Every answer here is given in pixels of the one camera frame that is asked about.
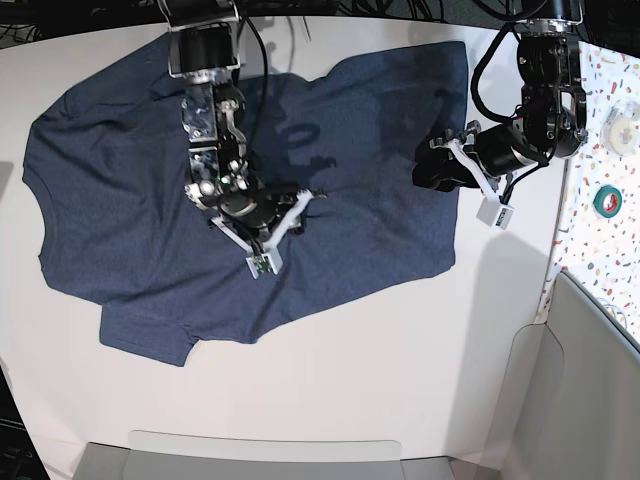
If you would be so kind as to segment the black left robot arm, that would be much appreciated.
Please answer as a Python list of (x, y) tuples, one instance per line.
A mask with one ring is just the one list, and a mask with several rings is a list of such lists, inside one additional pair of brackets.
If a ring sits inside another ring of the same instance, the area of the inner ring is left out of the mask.
[[(498, 11), (483, 1), (477, 7), (502, 26), (474, 68), (469, 93), (478, 112), (493, 121), (484, 130), (472, 121), (424, 139), (415, 153), (414, 185), (450, 192), (480, 190), (485, 199), (508, 205), (515, 186), (547, 167), (553, 158), (567, 159), (586, 142), (587, 105), (582, 87), (580, 45), (574, 29), (583, 20), (578, 1), (524, 1), (520, 11)], [(524, 31), (516, 33), (516, 25)], [(516, 60), (523, 81), (521, 102), (513, 114), (491, 111), (479, 83), (498, 47), (515, 33)]]

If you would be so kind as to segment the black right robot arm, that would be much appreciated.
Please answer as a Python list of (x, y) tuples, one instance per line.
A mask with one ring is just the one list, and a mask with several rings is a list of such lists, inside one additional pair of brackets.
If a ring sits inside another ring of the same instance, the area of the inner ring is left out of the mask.
[(285, 235), (300, 228), (315, 195), (296, 185), (266, 185), (252, 149), (257, 134), (241, 129), (246, 100), (239, 40), (256, 26), (235, 1), (162, 1), (159, 8), (169, 28), (169, 74), (185, 83), (185, 193), (213, 212), (213, 224), (249, 260), (272, 259)]

